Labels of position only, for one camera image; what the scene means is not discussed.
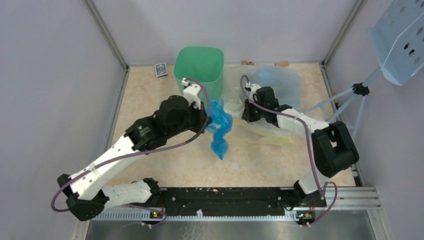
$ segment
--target white wall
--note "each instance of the white wall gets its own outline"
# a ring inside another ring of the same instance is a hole
[[[71,237],[56,178],[101,153],[123,76],[82,0],[0,2],[0,239]]]
[[[366,27],[374,26],[392,0],[369,0],[355,18],[328,66],[338,92],[364,81],[377,67]],[[355,141],[367,185],[375,186],[395,239],[423,239],[424,70],[407,84],[391,84],[382,74],[369,86]],[[343,115],[353,124],[359,100]]]
[[[356,0],[94,0],[130,65],[173,64],[189,45],[226,62],[321,61]]]

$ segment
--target blue plastic bag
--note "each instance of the blue plastic bag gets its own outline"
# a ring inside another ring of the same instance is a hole
[[[206,131],[213,134],[213,141],[210,143],[210,148],[222,160],[229,147],[224,136],[231,131],[233,118],[224,111],[224,101],[222,99],[219,101],[213,100],[210,103],[210,108],[212,123],[207,126]]]

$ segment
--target perforated plate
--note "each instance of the perforated plate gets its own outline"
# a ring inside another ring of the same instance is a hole
[[[424,66],[424,0],[394,0],[366,32],[390,82],[402,86]]]
[[[203,216],[197,211],[196,216],[169,216],[166,221],[298,221],[297,211],[285,211],[281,216]],[[160,221],[150,218],[147,210],[136,209],[109,209],[93,218],[93,221]]]

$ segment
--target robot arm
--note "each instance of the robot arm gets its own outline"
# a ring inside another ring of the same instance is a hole
[[[130,126],[118,141],[99,158],[84,169],[72,175],[62,174],[57,182],[62,187],[80,174],[90,171],[84,177],[69,185],[63,193],[72,214],[80,221],[86,221],[100,214],[104,209],[129,203],[156,202],[160,188],[152,178],[122,185],[106,185],[116,174],[145,155],[131,156],[146,150],[164,146],[167,140],[187,130],[198,133],[212,120],[207,117],[199,98],[201,88],[184,79],[183,96],[173,95],[164,100],[153,115],[140,118]],[[110,159],[129,155],[126,158],[106,164]]]
[[[329,123],[316,120],[296,111],[289,105],[279,105],[273,89],[269,86],[260,87],[258,84],[247,83],[246,89],[250,91],[249,97],[256,104],[269,110],[295,116],[295,119],[301,119],[306,123],[311,133],[314,167],[317,170],[316,173],[320,186],[323,186],[329,178],[338,172],[358,162],[358,152],[348,128],[343,122],[336,121]],[[299,136],[306,136],[305,127],[300,121],[284,115],[264,111],[246,99],[242,119],[247,122],[255,122],[261,118],[265,118],[268,123],[278,128],[289,130]],[[300,200],[303,200],[307,195],[313,194],[318,190],[312,170],[294,184],[294,190],[297,192],[296,194]]]

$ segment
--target cable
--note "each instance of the cable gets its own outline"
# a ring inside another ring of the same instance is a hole
[[[162,212],[164,211],[165,208],[165,203],[163,199],[160,199],[160,201],[162,202],[162,208],[160,209]]]
[[[314,212],[314,211],[315,211],[315,203],[314,203],[314,201],[311,201],[311,202],[310,202],[309,211],[310,211],[310,212]]]
[[[126,155],[122,155],[122,156],[117,156],[114,157],[112,159],[109,159],[107,161],[104,161],[102,163],[99,163],[97,165],[94,166],[95,169],[101,168],[107,164],[111,164],[113,162],[116,162],[118,160],[121,159],[126,159],[126,158],[130,158],[130,157],[135,157],[135,156],[140,156],[140,155],[146,155],[146,154],[152,154],[152,153],[158,153],[158,152],[163,152],[163,151],[167,151],[167,150],[171,150],[171,149],[176,149],[179,148],[181,146],[184,146],[188,143],[191,143],[193,140],[195,140],[197,137],[200,136],[200,134],[202,134],[202,132],[206,129],[206,127],[208,126],[208,121],[209,118],[211,117],[211,101],[209,99],[209,94],[206,91],[206,87],[197,79],[194,78],[186,78],[189,81],[193,81],[196,84],[198,84],[200,86],[200,88],[203,90],[204,96],[206,98],[206,104],[207,104],[207,118],[202,126],[202,128],[200,129],[199,132],[197,132],[195,135],[193,135],[190,139],[188,139],[187,141],[184,141],[182,143],[176,144],[176,145],[172,145],[172,146],[167,146],[167,147],[163,147],[163,148],[158,148],[158,149],[152,149],[152,150],[146,150],[146,151],[141,151],[141,152],[134,152],[134,153],[130,153],[130,154],[126,154]],[[65,188],[67,188],[68,186],[70,186],[71,184],[73,184],[75,181],[79,180],[80,178],[84,177],[85,175],[87,175],[88,173],[90,173],[90,170],[86,170],[83,173],[81,173],[80,175],[74,177],[73,179],[71,179],[70,181],[68,181],[67,183],[65,183],[59,190],[57,190],[57,192],[53,195],[53,198],[51,199],[51,203],[50,203],[50,207],[53,211],[58,212],[58,213],[63,213],[63,212],[67,212],[69,211],[69,208],[64,208],[64,209],[59,209],[56,208],[55,206],[55,202],[56,199],[58,198],[58,196],[63,192],[63,190]]]
[[[334,186],[334,199],[332,200],[332,202],[331,202],[331,204],[330,204],[330,206],[328,206],[327,207],[327,209],[317,218],[317,219],[315,219],[315,221],[313,222],[313,223],[308,223],[307,225],[309,226],[309,227],[312,227],[312,226],[314,226],[315,224],[317,224],[319,221],[321,221],[321,219],[323,219],[323,217],[325,217],[329,212],[330,212],[330,210],[334,207],[334,204],[336,203],[336,199],[337,199],[337,185],[336,185],[336,183],[335,182],[333,182],[333,181],[330,181],[330,182],[326,182],[325,184],[324,184],[324,188],[323,188],[323,192],[325,193],[326,192],[326,190],[327,190],[327,186],[328,186],[328,184],[332,184],[333,186]]]
[[[244,78],[246,78],[246,81],[247,81],[248,84],[250,83],[248,76],[247,75],[242,75],[241,78],[240,78],[241,91],[243,92],[244,96],[246,97],[246,99],[251,104],[253,104],[255,107],[257,107],[259,109],[264,110],[265,112],[272,113],[272,114],[277,114],[277,115],[282,115],[282,116],[287,117],[287,118],[295,119],[295,120],[299,121],[303,125],[303,127],[305,129],[307,154],[309,155],[309,163],[310,163],[310,167],[312,168],[313,179],[315,180],[315,184],[316,184],[316,187],[318,188],[319,195],[321,195],[321,198],[324,198],[325,197],[325,193],[321,189],[320,182],[318,181],[317,170],[315,169],[314,158],[312,156],[312,149],[311,149],[311,140],[310,140],[309,128],[308,128],[308,125],[306,124],[306,122],[303,121],[302,119],[298,118],[297,116],[293,116],[293,115],[290,115],[290,114],[282,113],[280,111],[269,110],[269,109],[267,109],[267,108],[265,108],[265,107],[257,104],[255,101],[253,101],[249,97],[248,92],[246,91],[245,87],[243,86],[243,79]]]
[[[137,205],[133,205],[133,204],[128,204],[128,206],[130,208],[136,208],[136,209],[141,209],[141,210],[147,210],[147,211],[150,211],[150,212],[162,213],[162,219],[158,223],[155,223],[153,225],[150,225],[150,224],[147,225],[150,228],[157,227],[157,226],[160,226],[160,225],[164,224],[165,220],[168,218],[168,215],[164,211],[158,211],[158,210],[153,209],[153,208],[143,207],[143,206],[137,206]],[[142,221],[133,221],[133,222],[129,222],[127,224],[124,224],[123,226],[121,226],[120,228],[118,228],[117,230],[115,230],[114,232],[112,232],[109,236],[107,236],[105,238],[105,240],[111,239],[116,234],[118,234],[120,231],[122,231],[122,229],[124,229],[126,227],[129,227],[129,226],[132,226],[132,225],[142,225],[142,226],[145,226],[146,223],[144,223]]]

